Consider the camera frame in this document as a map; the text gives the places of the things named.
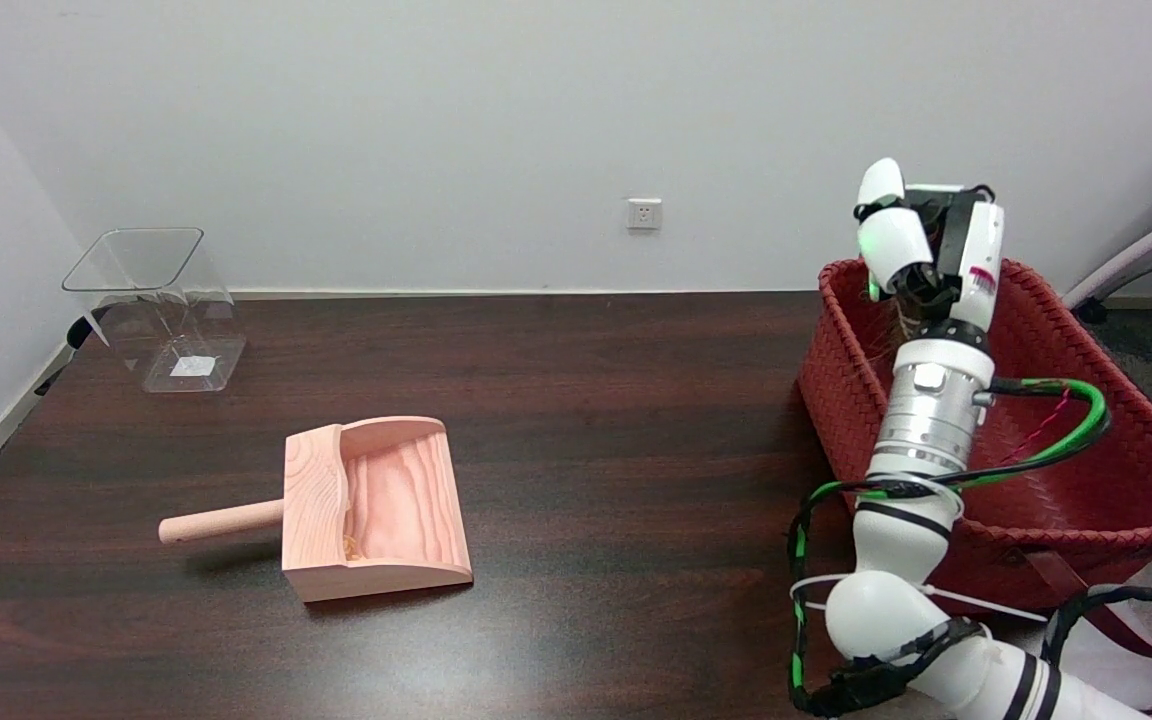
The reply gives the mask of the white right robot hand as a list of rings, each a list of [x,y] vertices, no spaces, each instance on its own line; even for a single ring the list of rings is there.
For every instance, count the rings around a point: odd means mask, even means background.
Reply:
[[[905,338],[937,325],[987,332],[1001,281],[1005,209],[987,184],[909,184],[870,164],[852,209],[867,296],[890,300]]]

